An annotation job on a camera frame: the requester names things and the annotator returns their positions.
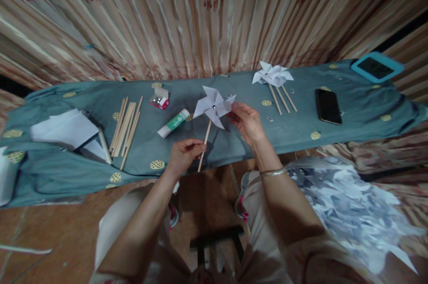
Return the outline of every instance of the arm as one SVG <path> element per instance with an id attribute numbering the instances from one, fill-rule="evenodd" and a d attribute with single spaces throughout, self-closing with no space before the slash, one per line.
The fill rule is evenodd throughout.
<path id="1" fill-rule="evenodd" d="M 198 139 L 186 139 L 174 144 L 165 172 L 113 243 L 98 272 L 133 280 L 145 277 L 174 186 L 193 160 L 205 150 L 206 145 Z"/>
<path id="2" fill-rule="evenodd" d="M 229 117 L 250 145 L 260 174 L 282 169 L 257 111 L 244 103 L 233 103 Z M 263 177 L 262 182 L 269 211 L 285 244 L 325 232 L 315 211 L 287 173 Z"/>

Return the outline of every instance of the woman's right hand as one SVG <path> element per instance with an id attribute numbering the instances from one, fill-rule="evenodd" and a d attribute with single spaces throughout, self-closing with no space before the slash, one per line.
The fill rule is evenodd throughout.
<path id="1" fill-rule="evenodd" d="M 259 113 L 247 104 L 233 103 L 232 110 L 227 116 L 250 147 L 267 138 Z"/>

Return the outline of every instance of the pink sneaker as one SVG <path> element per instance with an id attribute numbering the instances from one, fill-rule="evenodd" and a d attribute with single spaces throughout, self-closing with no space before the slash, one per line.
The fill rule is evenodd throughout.
<path id="1" fill-rule="evenodd" d="M 238 200 L 235 203 L 235 213 L 240 218 L 243 218 L 245 222 L 247 222 L 248 220 L 248 213 L 244 210 L 244 207 L 242 206 L 242 199 L 244 198 L 244 192 L 247 189 L 248 182 L 250 180 L 250 173 L 251 172 L 247 172 L 242 176 L 241 193 L 239 194 Z"/>
<path id="2" fill-rule="evenodd" d="M 169 202 L 168 207 L 171 210 L 171 220 L 169 221 L 169 231 L 172 231 L 173 227 L 176 226 L 178 223 L 180 214 L 178 213 L 177 207 L 175 207 L 172 202 Z"/>

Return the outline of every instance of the blue tablet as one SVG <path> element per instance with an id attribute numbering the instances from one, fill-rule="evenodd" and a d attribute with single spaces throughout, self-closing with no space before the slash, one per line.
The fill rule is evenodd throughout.
<path id="1" fill-rule="evenodd" d="M 352 64 L 351 69 L 374 83 L 380 83 L 398 75 L 404 70 L 404 65 L 379 52 L 370 52 Z"/>

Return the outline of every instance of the glue stick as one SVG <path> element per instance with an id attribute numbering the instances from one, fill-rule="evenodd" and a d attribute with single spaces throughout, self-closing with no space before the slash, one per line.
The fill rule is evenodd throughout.
<path id="1" fill-rule="evenodd" d="M 175 128 L 177 128 L 189 116 L 190 116 L 190 113 L 186 109 L 181 110 L 178 113 L 178 115 L 176 115 L 166 125 L 164 125 L 161 129 L 159 129 L 159 131 L 157 133 L 162 138 L 168 137 L 168 135 L 171 133 L 171 131 L 174 130 Z"/>

